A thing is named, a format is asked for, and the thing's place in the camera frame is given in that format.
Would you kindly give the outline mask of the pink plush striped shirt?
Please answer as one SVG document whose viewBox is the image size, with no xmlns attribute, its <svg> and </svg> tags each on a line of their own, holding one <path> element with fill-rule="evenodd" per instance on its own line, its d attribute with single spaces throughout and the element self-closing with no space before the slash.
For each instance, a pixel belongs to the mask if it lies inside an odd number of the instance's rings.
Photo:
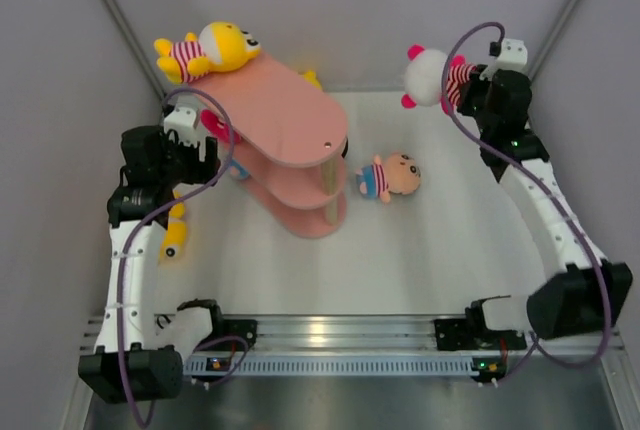
<svg viewBox="0 0 640 430">
<path fill-rule="evenodd" d="M 200 120 L 204 128 L 219 142 L 230 144 L 231 141 L 234 141 L 238 144 L 243 141 L 242 136 L 232 126 L 225 123 L 218 114 L 210 109 L 200 111 Z"/>
</svg>

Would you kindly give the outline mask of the yellow plush striped shirt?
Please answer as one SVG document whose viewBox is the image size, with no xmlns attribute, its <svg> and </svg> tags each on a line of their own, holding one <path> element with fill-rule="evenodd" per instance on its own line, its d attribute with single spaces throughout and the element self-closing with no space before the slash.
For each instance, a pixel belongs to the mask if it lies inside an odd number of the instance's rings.
<svg viewBox="0 0 640 430">
<path fill-rule="evenodd" d="M 168 225 L 159 254 L 161 260 L 175 259 L 182 253 L 188 235 L 185 215 L 184 202 L 174 204 L 169 210 Z"/>
</svg>

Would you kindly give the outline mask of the white pink-eared plush toy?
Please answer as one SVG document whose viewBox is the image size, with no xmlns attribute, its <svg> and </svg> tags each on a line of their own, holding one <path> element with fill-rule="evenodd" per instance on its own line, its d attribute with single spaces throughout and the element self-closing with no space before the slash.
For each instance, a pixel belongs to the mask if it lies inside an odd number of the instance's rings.
<svg viewBox="0 0 640 430">
<path fill-rule="evenodd" d="M 414 44 L 407 50 L 407 56 L 409 63 L 404 73 L 402 107 L 413 109 L 440 103 L 447 113 L 445 98 L 448 98 L 451 107 L 456 109 L 461 103 L 461 87 L 470 81 L 476 65 L 468 63 L 462 55 L 455 55 L 446 72 L 445 86 L 442 86 L 447 60 L 444 52 Z"/>
</svg>

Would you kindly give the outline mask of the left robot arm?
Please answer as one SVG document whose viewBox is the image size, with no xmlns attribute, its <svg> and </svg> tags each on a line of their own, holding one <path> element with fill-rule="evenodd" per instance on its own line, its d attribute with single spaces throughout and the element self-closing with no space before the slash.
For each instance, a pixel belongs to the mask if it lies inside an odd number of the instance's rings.
<svg viewBox="0 0 640 430">
<path fill-rule="evenodd" d="M 155 334 L 155 291 L 161 247 L 180 184 L 198 192 L 220 177 L 217 142 L 188 142 L 175 130 L 140 126 L 121 137 L 125 163 L 107 201 L 111 273 L 103 323 L 78 375 L 111 404 L 176 397 L 187 355 Z"/>
</svg>

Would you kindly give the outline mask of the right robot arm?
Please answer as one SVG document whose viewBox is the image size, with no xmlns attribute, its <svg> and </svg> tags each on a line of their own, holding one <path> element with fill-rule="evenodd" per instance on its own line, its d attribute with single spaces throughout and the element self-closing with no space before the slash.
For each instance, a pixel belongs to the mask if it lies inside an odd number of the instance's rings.
<svg viewBox="0 0 640 430">
<path fill-rule="evenodd" d="M 551 340 L 613 326 L 633 276 L 612 263 L 584 233 L 557 184 L 549 154 L 528 126 L 529 78 L 513 70 L 481 77 L 484 66 L 456 65 L 448 88 L 456 110 L 474 119 L 483 162 L 517 206 L 547 278 L 531 295 L 472 303 L 468 338 L 491 346 L 503 331 L 533 332 Z"/>
</svg>

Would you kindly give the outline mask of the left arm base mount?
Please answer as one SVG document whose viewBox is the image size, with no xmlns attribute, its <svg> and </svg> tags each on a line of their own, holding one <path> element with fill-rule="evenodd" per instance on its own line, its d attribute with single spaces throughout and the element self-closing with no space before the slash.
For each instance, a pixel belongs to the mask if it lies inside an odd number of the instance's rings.
<svg viewBox="0 0 640 430">
<path fill-rule="evenodd" d="M 225 318 L 222 323 L 222 337 L 239 337 L 250 349 L 256 343 L 258 335 L 258 321 L 251 318 Z"/>
</svg>

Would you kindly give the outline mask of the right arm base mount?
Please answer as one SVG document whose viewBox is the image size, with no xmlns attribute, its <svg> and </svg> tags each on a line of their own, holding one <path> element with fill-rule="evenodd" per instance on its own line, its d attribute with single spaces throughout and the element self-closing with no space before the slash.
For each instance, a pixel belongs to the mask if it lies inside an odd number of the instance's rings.
<svg viewBox="0 0 640 430">
<path fill-rule="evenodd" d="M 513 330 L 482 330 L 464 318 L 433 321 L 436 347 L 439 351 L 526 350 L 526 339 Z"/>
</svg>

